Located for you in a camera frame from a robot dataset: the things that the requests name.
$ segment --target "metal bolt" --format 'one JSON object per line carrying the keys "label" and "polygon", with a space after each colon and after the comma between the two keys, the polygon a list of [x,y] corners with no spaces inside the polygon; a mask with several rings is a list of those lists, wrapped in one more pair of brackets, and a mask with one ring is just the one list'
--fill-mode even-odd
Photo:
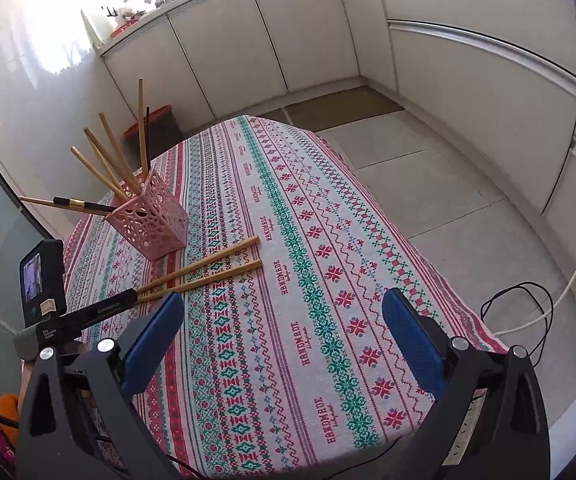
{"label": "metal bolt", "polygon": [[464,339],[463,337],[455,337],[452,340],[452,347],[456,348],[457,350],[461,350],[462,352],[464,350],[467,350],[469,346],[470,346],[470,343],[468,343],[468,341],[466,339]]}
{"label": "metal bolt", "polygon": [[43,360],[50,359],[53,355],[54,355],[54,349],[52,348],[52,346],[48,346],[47,348],[44,348],[39,353],[39,357]]}
{"label": "metal bolt", "polygon": [[96,346],[96,349],[100,352],[109,352],[114,348],[113,339],[101,339]]}
{"label": "metal bolt", "polygon": [[519,359],[523,359],[528,355],[528,351],[521,345],[513,346],[513,354],[519,357]]}

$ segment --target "orange cloth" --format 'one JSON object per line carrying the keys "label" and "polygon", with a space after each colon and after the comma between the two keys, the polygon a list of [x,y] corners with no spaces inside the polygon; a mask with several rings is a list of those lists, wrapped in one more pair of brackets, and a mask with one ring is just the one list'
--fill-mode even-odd
{"label": "orange cloth", "polygon": [[[11,420],[19,421],[19,411],[18,411],[19,397],[13,394],[3,394],[0,397],[0,415]],[[5,437],[13,448],[16,447],[16,440],[19,436],[19,430],[16,428],[11,428],[5,424],[0,424],[1,431],[4,432]]]}

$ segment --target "pink plastic container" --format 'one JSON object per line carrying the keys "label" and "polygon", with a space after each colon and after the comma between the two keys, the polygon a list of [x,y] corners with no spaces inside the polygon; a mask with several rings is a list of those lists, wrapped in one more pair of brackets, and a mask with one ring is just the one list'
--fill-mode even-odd
{"label": "pink plastic container", "polygon": [[[141,173],[136,179],[143,182]],[[123,189],[131,196],[130,188]],[[125,204],[114,197],[110,205],[116,209],[105,219],[149,261],[186,246],[188,214],[156,171],[150,170],[140,195]]]}

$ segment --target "blue gripper pad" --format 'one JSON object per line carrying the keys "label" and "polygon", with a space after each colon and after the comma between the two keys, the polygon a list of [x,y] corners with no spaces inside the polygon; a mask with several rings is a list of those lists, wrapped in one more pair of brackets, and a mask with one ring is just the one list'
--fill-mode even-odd
{"label": "blue gripper pad", "polygon": [[131,321],[117,339],[119,358],[124,365],[120,387],[127,399],[145,391],[179,332],[184,316],[181,295],[175,292],[166,294],[158,308]]}
{"label": "blue gripper pad", "polygon": [[[427,320],[424,323],[430,321],[434,323],[434,320],[419,316],[407,299],[402,294],[399,296],[397,289],[394,288],[384,294],[381,312],[417,383],[438,400],[447,387],[442,371],[442,355],[418,319]],[[439,325],[436,323],[434,325],[438,331],[442,332],[441,335],[446,338],[447,342],[446,334],[443,334]]]}

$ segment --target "striped tablecloth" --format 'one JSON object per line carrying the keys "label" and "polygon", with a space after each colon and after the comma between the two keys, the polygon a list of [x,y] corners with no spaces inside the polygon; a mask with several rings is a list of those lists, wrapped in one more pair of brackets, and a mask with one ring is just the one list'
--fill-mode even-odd
{"label": "striped tablecloth", "polygon": [[[84,218],[66,243],[68,305],[260,235],[259,246],[187,277],[263,259],[262,269],[186,293],[183,328],[134,399],[165,452],[205,475],[334,471],[418,427],[433,399],[381,317],[390,287],[448,335],[504,348],[313,133],[239,117],[153,167],[189,214],[188,246],[150,263],[103,219]],[[92,327],[85,342],[118,336],[152,307]]]}

